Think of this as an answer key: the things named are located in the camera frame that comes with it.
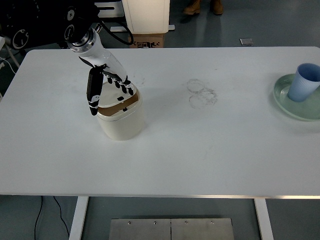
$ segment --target white cup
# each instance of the white cup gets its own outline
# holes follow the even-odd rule
[[[303,63],[296,69],[288,97],[294,102],[303,102],[320,86],[320,66]]]

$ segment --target brown boot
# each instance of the brown boot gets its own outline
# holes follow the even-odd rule
[[[222,6],[221,0],[211,0],[210,9],[215,15],[222,15],[224,13],[224,6]]]
[[[201,0],[190,0],[189,4],[183,9],[184,14],[193,15],[200,13]]]

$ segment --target green plate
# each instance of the green plate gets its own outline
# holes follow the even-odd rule
[[[320,120],[320,87],[303,102],[295,102],[288,98],[289,88],[294,74],[280,77],[273,88],[273,96],[279,107],[290,116],[303,121]]]

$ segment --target floor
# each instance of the floor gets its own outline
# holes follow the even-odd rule
[[[224,13],[209,11],[210,0],[202,0],[201,13],[185,16],[188,0],[170,1],[170,24],[175,31],[165,35],[165,48],[241,47],[240,38],[251,38],[252,47],[320,47],[320,1],[318,0],[222,0]],[[120,33],[126,38],[127,33]],[[106,48],[127,48],[100,33]],[[58,49],[57,44],[38,47]],[[13,51],[18,62],[25,52]],[[0,57],[7,58],[5,48]],[[14,71],[17,67],[7,59]],[[14,77],[9,65],[0,69],[0,93],[4,95]],[[58,196],[62,218],[70,231],[77,197]],[[267,207],[275,240],[320,239],[320,201],[268,199]],[[34,239],[40,196],[0,196],[0,239]],[[91,197],[83,240],[107,240],[112,218],[231,218],[236,240],[260,239],[251,199],[112,198]],[[60,210],[52,196],[43,198],[36,226],[36,239],[68,239]]]

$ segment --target smudge mark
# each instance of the smudge mark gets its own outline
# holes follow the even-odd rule
[[[190,79],[186,88],[191,94],[189,103],[194,109],[203,109],[206,106],[214,105],[217,102],[217,94],[213,89],[210,89],[206,84],[199,79]]]
[[[137,72],[135,71],[133,73],[133,76],[132,76],[132,79],[129,79],[136,87],[142,87],[145,82],[146,82],[146,79],[145,77],[140,73],[140,72]]]

